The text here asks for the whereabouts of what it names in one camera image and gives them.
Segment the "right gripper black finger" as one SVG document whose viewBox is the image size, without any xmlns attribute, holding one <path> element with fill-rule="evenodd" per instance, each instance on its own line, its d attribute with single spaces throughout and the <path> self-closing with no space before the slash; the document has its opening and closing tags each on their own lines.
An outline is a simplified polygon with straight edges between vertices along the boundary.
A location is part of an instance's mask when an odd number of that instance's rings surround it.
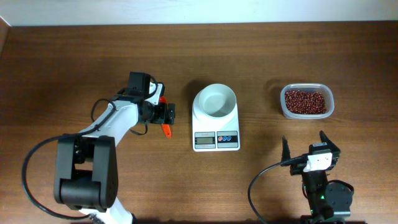
<svg viewBox="0 0 398 224">
<path fill-rule="evenodd" d="M 282 136 L 281 166 L 287 166 L 289 160 L 291 160 L 289 144 L 286 137 Z"/>
<path fill-rule="evenodd" d="M 340 152 L 340 149 L 326 136 L 326 134 L 323 131 L 320 131 L 319 135 L 320 135 L 321 141 L 325 142 L 329 146 L 330 151 L 332 153 Z"/>
</svg>

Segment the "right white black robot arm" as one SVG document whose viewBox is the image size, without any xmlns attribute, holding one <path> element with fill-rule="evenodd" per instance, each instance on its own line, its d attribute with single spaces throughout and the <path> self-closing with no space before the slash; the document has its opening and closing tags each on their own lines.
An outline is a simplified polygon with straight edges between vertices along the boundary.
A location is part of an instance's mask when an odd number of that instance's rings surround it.
<svg viewBox="0 0 398 224">
<path fill-rule="evenodd" d="M 301 216 L 300 223 L 344 223 L 351 216 L 354 187 L 342 180 L 328 179 L 327 172 L 336 166 L 341 150 L 323 131 L 319 135 L 320 143 L 309 145 L 306 154 L 294 158 L 283 137 L 281 163 L 290 167 L 291 175 L 302 178 L 302 192 L 310 214 Z"/>
</svg>

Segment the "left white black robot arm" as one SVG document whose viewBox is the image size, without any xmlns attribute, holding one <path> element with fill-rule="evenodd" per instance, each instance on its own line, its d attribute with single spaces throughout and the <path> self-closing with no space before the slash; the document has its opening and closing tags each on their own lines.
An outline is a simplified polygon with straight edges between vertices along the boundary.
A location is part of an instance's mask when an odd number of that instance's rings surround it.
<svg viewBox="0 0 398 224">
<path fill-rule="evenodd" d="M 175 106 L 160 102 L 164 84 L 147 73 L 131 72 L 128 85 L 92 124 L 57 143 L 55 201 L 96 223 L 135 223 L 118 194 L 116 146 L 137 124 L 173 124 Z"/>
</svg>

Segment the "orange plastic measuring scoop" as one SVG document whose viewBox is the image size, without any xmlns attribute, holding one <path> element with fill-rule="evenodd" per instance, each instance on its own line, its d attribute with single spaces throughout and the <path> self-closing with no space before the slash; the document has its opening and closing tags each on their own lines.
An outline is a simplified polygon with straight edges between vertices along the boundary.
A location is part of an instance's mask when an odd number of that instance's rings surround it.
<svg viewBox="0 0 398 224">
<path fill-rule="evenodd" d="M 159 102 L 160 103 L 167 103 L 167 100 L 166 100 L 166 98 L 164 96 L 161 96 L 159 98 Z M 165 136 L 170 139 L 172 137 L 172 130 L 170 128 L 170 125 L 169 124 L 162 124 L 162 129 L 163 129 L 163 132 L 164 132 Z"/>
</svg>

